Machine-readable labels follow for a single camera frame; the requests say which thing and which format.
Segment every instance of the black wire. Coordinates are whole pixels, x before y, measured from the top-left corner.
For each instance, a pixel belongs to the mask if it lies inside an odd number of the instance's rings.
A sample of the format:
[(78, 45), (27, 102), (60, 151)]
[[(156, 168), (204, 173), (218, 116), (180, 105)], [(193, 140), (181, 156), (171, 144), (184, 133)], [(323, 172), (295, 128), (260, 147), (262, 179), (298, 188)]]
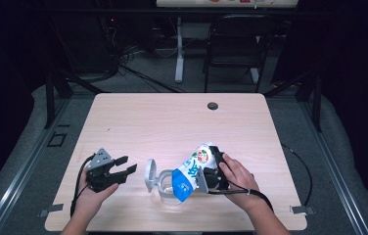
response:
[(95, 155), (90, 156), (89, 158), (87, 158), (84, 163), (81, 165), (80, 167), (80, 171), (77, 175), (77, 179), (76, 179), (76, 187), (74, 189), (74, 195), (73, 195), (73, 200), (71, 201), (71, 207), (70, 207), (70, 217), (73, 215), (74, 210), (76, 208), (76, 201), (78, 199), (78, 197), (80, 196), (80, 194), (83, 192), (84, 189), (86, 189), (87, 186), (89, 186), (89, 184), (87, 184), (81, 191), (80, 193), (78, 193), (78, 188), (79, 188), (79, 183), (80, 183), (80, 176), (81, 173), (83, 172), (84, 166), (89, 162), (93, 160), (93, 157), (95, 157)]
[(308, 176), (309, 176), (309, 191), (308, 191), (308, 195), (306, 196), (305, 203), (303, 204), (304, 206), (306, 206), (308, 204), (308, 202), (309, 202), (310, 197), (311, 197), (312, 188), (313, 188), (311, 171), (309, 170), (309, 167), (308, 167), (308, 165), (306, 165), (305, 161), (293, 149), (291, 149), (290, 147), (288, 147), (288, 146), (286, 146), (286, 145), (284, 145), (282, 143), (281, 143), (281, 145), (282, 145), (282, 147), (284, 147), (285, 149), (287, 149), (289, 152), (293, 153), (300, 160), (300, 162), (305, 167), (306, 172), (308, 173)]
[(161, 93), (158, 89), (157, 89), (157, 87), (155, 87), (153, 84), (151, 84), (148, 80), (146, 80), (146, 79), (143, 79), (144, 81), (145, 81), (145, 83), (147, 83), (149, 86), (151, 86), (151, 87), (153, 87), (153, 89), (154, 90), (156, 90), (158, 93)]
[(168, 85), (168, 84), (162, 83), (162, 82), (160, 82), (160, 81), (158, 81), (158, 80), (155, 80), (155, 79), (153, 79), (153, 78), (150, 78), (149, 76), (147, 76), (147, 75), (145, 75), (145, 74), (143, 74), (143, 73), (141, 73), (141, 72), (139, 72), (139, 71), (137, 71), (137, 70), (130, 69), (130, 68), (128, 68), (128, 67), (127, 67), (127, 66), (125, 66), (125, 65), (120, 65), (120, 66), (121, 66), (123, 69), (125, 69), (127, 72), (129, 72), (129, 73), (131, 73), (131, 74), (134, 74), (134, 75), (136, 75), (136, 76), (138, 76), (138, 77), (140, 77), (140, 78), (142, 78), (142, 79), (144, 79), (144, 80), (151, 81), (151, 82), (153, 82), (154, 84), (159, 85), (159, 86), (161, 86), (161, 87), (163, 87), (163, 88), (165, 88), (165, 89), (167, 89), (167, 90), (169, 90), (169, 91), (171, 91), (171, 92), (173, 92), (173, 93), (185, 92), (183, 89), (181, 89), (181, 88), (179, 88), (179, 87), (175, 87), (175, 86), (171, 86), (171, 85)]
[(98, 82), (98, 81), (108, 80), (109, 78), (115, 76), (116, 74), (117, 74), (117, 68), (115, 70), (107, 72), (106, 74), (103, 74), (101, 76), (93, 77), (93, 78), (82, 78), (82, 80), (85, 80), (89, 83), (95, 83), (95, 82)]
[(261, 198), (262, 200), (264, 200), (264, 202), (267, 204), (268, 207), (270, 207), (270, 209), (273, 211), (273, 207), (272, 207), (272, 204), (270, 203), (269, 199), (266, 197), (266, 195), (260, 193), (259, 191), (257, 190), (254, 190), (254, 189), (247, 189), (247, 188), (244, 188), (240, 185), (237, 185), (235, 183), (233, 183), (232, 181), (230, 180), (227, 180), (227, 182), (235, 185), (236, 187), (239, 187), (241, 188), (242, 190), (232, 190), (232, 191), (220, 191), (220, 192), (211, 192), (211, 191), (208, 191), (209, 194), (211, 195), (229, 195), (229, 194), (240, 194), (240, 193), (246, 193), (248, 195), (252, 194), (252, 195), (256, 195), (258, 196), (259, 198)]

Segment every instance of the office chair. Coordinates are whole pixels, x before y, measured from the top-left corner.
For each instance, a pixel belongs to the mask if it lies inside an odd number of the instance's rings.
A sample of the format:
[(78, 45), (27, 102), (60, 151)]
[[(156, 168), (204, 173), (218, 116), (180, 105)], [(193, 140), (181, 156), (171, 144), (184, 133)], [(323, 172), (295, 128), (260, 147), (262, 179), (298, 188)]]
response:
[(207, 54), (203, 67), (205, 92), (208, 86), (208, 68), (258, 69), (255, 92), (261, 82), (267, 51), (278, 21), (270, 16), (226, 15), (213, 21), (207, 39)]

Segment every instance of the metal rail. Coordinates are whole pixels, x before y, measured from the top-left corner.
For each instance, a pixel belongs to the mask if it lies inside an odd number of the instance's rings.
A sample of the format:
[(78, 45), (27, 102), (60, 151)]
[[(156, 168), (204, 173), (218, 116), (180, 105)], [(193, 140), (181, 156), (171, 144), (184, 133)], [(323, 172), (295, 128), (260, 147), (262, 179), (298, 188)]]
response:
[(19, 199), (20, 194), (22, 193), (25, 184), (27, 183), (28, 179), (31, 177), (37, 163), (40, 159), (40, 154), (45, 146), (45, 143), (48, 139), (53, 135), (54, 129), (57, 126), (59, 119), (65, 113), (66, 108), (69, 105), (69, 100), (63, 99), (59, 106), (56, 109), (56, 120), (53, 121), (50, 128), (44, 129), (41, 133), (39, 139), (37, 140), (30, 157), (27, 161), (23, 164), (20, 170), (17, 172), (13, 182), (10, 184), (9, 188), (7, 189), (6, 193), (4, 194), (3, 198), (0, 202), (0, 231), (2, 226), (4, 225), (8, 215), (10, 214), (11, 210), (13, 209), (15, 203)]
[(360, 209), (358, 208), (358, 204), (355, 202), (354, 197), (346, 186), (343, 175), (341, 174), (337, 162), (334, 159), (327, 142), (325, 141), (323, 133), (319, 132), (313, 125), (309, 107), (304, 102), (300, 102), (299, 106), (305, 116), (306, 122), (312, 129), (312, 132), (318, 141), (319, 146), (321, 147), (324, 157), (324, 164), (327, 167), (331, 179), (333, 180), (333, 184), (337, 190), (340, 200), (343, 203), (349, 221), (355, 230), (355, 234), (368, 235), (368, 227), (364, 221)]

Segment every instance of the blue object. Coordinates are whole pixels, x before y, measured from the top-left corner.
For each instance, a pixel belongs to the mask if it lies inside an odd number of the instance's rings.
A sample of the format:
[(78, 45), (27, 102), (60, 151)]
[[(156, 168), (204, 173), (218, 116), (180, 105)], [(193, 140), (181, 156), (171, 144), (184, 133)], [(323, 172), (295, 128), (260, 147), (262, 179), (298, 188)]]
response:
[(172, 171), (172, 189), (174, 196), (184, 202), (193, 193), (193, 185), (180, 169)]

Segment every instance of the wooden table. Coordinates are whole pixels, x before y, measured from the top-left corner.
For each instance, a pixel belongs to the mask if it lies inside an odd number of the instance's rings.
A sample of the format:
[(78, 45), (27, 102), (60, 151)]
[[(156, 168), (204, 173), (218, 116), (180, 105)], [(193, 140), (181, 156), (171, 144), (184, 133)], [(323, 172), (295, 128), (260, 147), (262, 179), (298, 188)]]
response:
[[(207, 104), (215, 102), (217, 110)], [(144, 175), (148, 159), (158, 173), (181, 165), (204, 142), (211, 141), (239, 160), (272, 202), (290, 230), (306, 227), (293, 214), (299, 197), (272, 117), (260, 94), (100, 94), (89, 112), (54, 201), (62, 211), (50, 212), (45, 227), (61, 231), (69, 221), (74, 184), (81, 164), (100, 148), (138, 164), (135, 173), (110, 196), (88, 226), (89, 231), (247, 231), (247, 215), (224, 196), (193, 193), (178, 206), (161, 202), (158, 190), (148, 193)]]

